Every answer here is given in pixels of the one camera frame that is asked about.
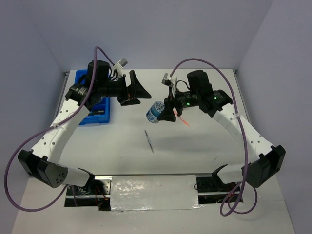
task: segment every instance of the wall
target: wall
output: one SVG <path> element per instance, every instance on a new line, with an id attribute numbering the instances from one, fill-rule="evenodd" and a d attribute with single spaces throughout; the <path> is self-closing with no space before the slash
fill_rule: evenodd
<path id="1" fill-rule="evenodd" d="M 20 143 L 50 123 L 63 75 L 19 0 L 0 1 L 0 32 L 0 228 L 7 234 L 11 233 L 17 209 L 4 193 L 5 166 Z M 15 160 L 9 189 L 17 203 L 26 182 L 26 173 Z"/>
<path id="2" fill-rule="evenodd" d="M 199 57 L 237 68 L 272 0 L 22 0 L 63 70 L 94 45 L 127 68 L 173 68 Z M 188 68 L 203 65 L 187 63 Z"/>
<path id="3" fill-rule="evenodd" d="M 274 0 L 238 69 L 253 124 L 286 148 L 278 180 L 298 234 L 312 229 L 311 11 L 311 0 Z"/>

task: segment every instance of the white table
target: white table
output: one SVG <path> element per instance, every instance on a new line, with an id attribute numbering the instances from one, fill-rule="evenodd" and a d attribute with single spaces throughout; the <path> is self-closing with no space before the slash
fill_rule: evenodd
<path id="1" fill-rule="evenodd" d="M 192 70 L 177 70 L 186 80 Z M 214 89 L 230 93 L 225 81 L 214 70 L 205 70 Z M 136 75 L 152 99 L 137 106 L 120 107 L 111 99 L 111 121 L 104 125 L 79 126 L 64 149 L 60 164 L 81 167 L 96 175 L 210 173 L 223 164 L 241 163 L 243 151 L 231 136 L 198 108 L 183 111 L 191 128 L 177 119 L 176 123 L 152 124 L 145 113 L 156 100 L 168 95 L 161 84 L 170 70 L 136 70 Z M 246 116 L 238 85 L 232 70 L 223 70 L 232 84 L 240 113 Z M 71 72 L 65 90 L 73 84 Z M 150 135 L 155 154 L 146 141 Z M 39 207 L 57 196 L 61 188 L 51 189 L 29 179 L 22 205 Z M 52 207 L 37 213 L 19 211 L 13 233 L 284 233 L 293 234 L 287 208 L 275 177 L 258 189 L 257 208 L 249 215 L 233 214 L 222 218 L 219 204 L 183 211 L 99 212 L 94 207 L 64 208 L 65 195 Z M 254 202 L 247 186 L 246 210 Z"/>

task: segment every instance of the blue can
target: blue can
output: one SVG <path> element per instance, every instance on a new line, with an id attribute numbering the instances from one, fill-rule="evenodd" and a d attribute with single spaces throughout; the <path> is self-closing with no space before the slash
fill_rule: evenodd
<path id="1" fill-rule="evenodd" d="M 164 110 L 165 104 L 162 101 L 156 101 L 146 113 L 147 119 L 152 123 L 158 123 L 157 119 Z"/>

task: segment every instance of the plastic sheet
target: plastic sheet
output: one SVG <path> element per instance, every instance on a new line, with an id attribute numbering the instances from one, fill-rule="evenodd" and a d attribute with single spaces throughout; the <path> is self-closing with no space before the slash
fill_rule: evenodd
<path id="1" fill-rule="evenodd" d="M 199 208 L 195 175 L 113 177 L 113 211 L 188 210 Z"/>

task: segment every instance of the blue tray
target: blue tray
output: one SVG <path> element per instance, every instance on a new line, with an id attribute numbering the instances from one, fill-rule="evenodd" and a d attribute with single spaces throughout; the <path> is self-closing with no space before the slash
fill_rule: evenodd
<path id="1" fill-rule="evenodd" d="M 79 78 L 85 74 L 87 74 L 87 70 L 76 71 L 75 83 L 77 83 Z M 105 111 L 105 113 L 102 115 L 87 116 L 81 121 L 79 125 L 84 125 L 88 123 L 109 123 L 110 116 L 109 107 L 110 107 L 110 97 L 103 97 L 100 103 L 94 105 L 90 113 L 92 113 L 92 111 L 103 111 L 103 110 Z"/>

